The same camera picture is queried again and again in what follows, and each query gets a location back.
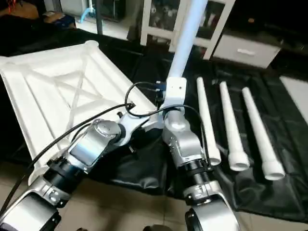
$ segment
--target black mat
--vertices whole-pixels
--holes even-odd
[[[100,49],[133,82],[163,81],[171,64],[172,55],[157,47],[145,48],[77,29],[61,31],[40,22],[0,18],[0,31],[12,28],[13,25],[18,30],[0,35],[0,55],[53,49],[93,39],[100,43]],[[217,143],[225,149],[228,146],[218,85],[223,80],[228,83],[244,149],[251,163],[249,170],[233,172],[229,168],[226,154],[222,153],[222,164],[215,169],[215,175],[231,205],[240,211],[308,223],[308,126],[279,81],[279,76],[231,64],[197,60],[189,60],[184,75],[188,80],[185,103],[196,109],[195,80],[198,76],[204,78],[215,137]],[[250,88],[275,152],[285,168],[286,177],[283,180],[267,181],[264,178],[260,155],[241,95],[243,87]],[[153,93],[145,91],[144,94],[154,100]],[[6,131],[6,137],[1,140],[1,157],[27,163],[30,159],[3,86],[1,102],[2,118],[5,121],[2,126]],[[186,118],[191,122],[192,130],[199,135],[200,126],[194,115],[187,111]],[[90,177],[149,194],[168,194],[181,198],[180,183],[168,148],[160,135],[159,130],[139,135],[132,142],[136,153],[131,153],[128,147],[110,153],[100,161]]]

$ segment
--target white tube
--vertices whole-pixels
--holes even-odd
[[[250,164],[244,152],[226,82],[221,82],[219,87],[229,146],[229,165],[233,171],[244,171]]]
[[[220,157],[220,152],[216,147],[211,115],[208,109],[206,92],[202,77],[198,77],[197,79],[197,89],[198,89],[199,112],[205,129],[204,139],[206,139],[208,155],[210,157],[212,165],[214,166],[219,165],[221,162],[221,157]]]
[[[264,172],[265,178],[267,180],[280,180],[285,176],[282,164],[276,157],[249,88],[244,88],[242,91],[251,125],[261,154],[263,162],[262,170]]]
[[[191,0],[168,77],[182,77],[206,4],[207,0]]]

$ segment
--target wire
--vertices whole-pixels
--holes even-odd
[[[86,127],[90,126],[91,123],[85,124],[84,126],[82,126],[81,128],[78,129],[78,131],[75,133],[75,135],[72,138],[72,142],[76,139],[76,137],[78,136],[78,134]]]
[[[177,107],[184,107],[184,108],[188,108],[188,109],[192,110],[198,116],[198,118],[200,120],[201,134],[204,137],[203,149],[205,151],[206,162],[207,162],[208,167],[211,167],[211,159],[210,159],[210,157],[208,155],[207,143],[206,143],[206,140],[205,140],[205,128],[204,128],[204,124],[203,124],[203,121],[202,121],[202,118],[201,118],[199,112],[196,109],[194,109],[193,107],[185,105],[185,104],[174,104],[174,105],[166,106],[166,107],[160,108],[160,109],[158,109],[156,111],[149,112],[149,113],[146,113],[146,114],[141,114],[141,115],[135,114],[135,113],[131,112],[129,107],[128,107],[128,96],[129,96],[129,93],[131,92],[131,90],[135,86],[140,85],[140,84],[145,84],[145,85],[149,85],[149,86],[157,88],[157,84],[149,83],[149,82],[137,82],[137,83],[134,83],[133,85],[131,85],[130,88],[128,89],[128,91],[126,92],[125,99],[124,99],[124,105],[125,105],[125,109],[127,110],[127,113],[129,113],[132,116],[141,118],[141,117],[152,116],[154,114],[157,114],[159,112],[166,111],[166,110],[172,110],[172,109],[176,110]]]
[[[30,173],[31,173],[31,170],[34,166],[34,164],[51,148],[53,147],[57,142],[59,142],[60,140],[62,140],[65,136],[67,136],[68,134],[70,134],[71,132],[75,131],[77,128],[83,126],[84,124],[87,124],[89,123],[90,121],[96,119],[97,117],[100,117],[112,110],[115,110],[117,108],[120,108],[120,107],[123,107],[125,106],[125,108],[129,108],[129,105],[127,104],[120,104],[120,105],[117,105],[117,106],[114,106],[114,107],[111,107],[103,112],[100,112],[92,117],[90,117],[89,119],[86,119],[84,120],[83,122],[77,124],[76,126],[70,128],[69,130],[67,130],[65,133],[63,133],[61,136],[59,136],[58,138],[56,138],[53,142],[51,142],[49,145],[47,145],[33,160],[32,162],[29,164],[29,166],[27,167],[26,169],[26,172],[25,174],[20,178],[18,179],[18,181],[16,182],[16,184],[13,186],[10,194],[8,195],[8,197],[6,198],[2,208],[1,208],[1,211],[0,211],[0,216],[4,213],[4,211],[6,210],[7,206],[9,205],[12,197],[14,196],[14,193],[16,192],[16,190],[18,189],[19,185],[22,183],[22,181],[24,180],[24,178],[26,176],[28,176]]]

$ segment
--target white plastic frame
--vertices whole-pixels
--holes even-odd
[[[0,57],[0,74],[10,97],[31,158],[81,121],[124,103],[132,82],[99,50],[96,41],[15,57]],[[135,113],[156,107],[134,88],[129,100]],[[101,118],[116,121],[120,108]],[[61,153],[73,134],[51,148],[35,164],[30,184]]]

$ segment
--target white pipe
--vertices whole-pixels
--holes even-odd
[[[280,180],[285,176],[282,164],[276,157],[249,88],[244,88],[242,91],[251,125],[261,154],[263,162],[262,169],[265,178],[267,180]]]
[[[206,4],[207,0],[191,0],[168,77],[182,77]]]
[[[226,82],[221,82],[219,87],[229,145],[229,165],[233,171],[244,171],[250,167],[250,164],[244,152]]]
[[[89,0],[89,8],[90,8],[90,12],[93,13],[93,4],[92,4],[92,0]]]
[[[221,157],[220,157],[220,152],[216,147],[211,115],[208,109],[206,92],[202,77],[198,77],[197,79],[197,90],[198,90],[199,112],[205,129],[204,139],[206,139],[208,155],[210,157],[212,165],[214,166],[219,165],[221,162]]]

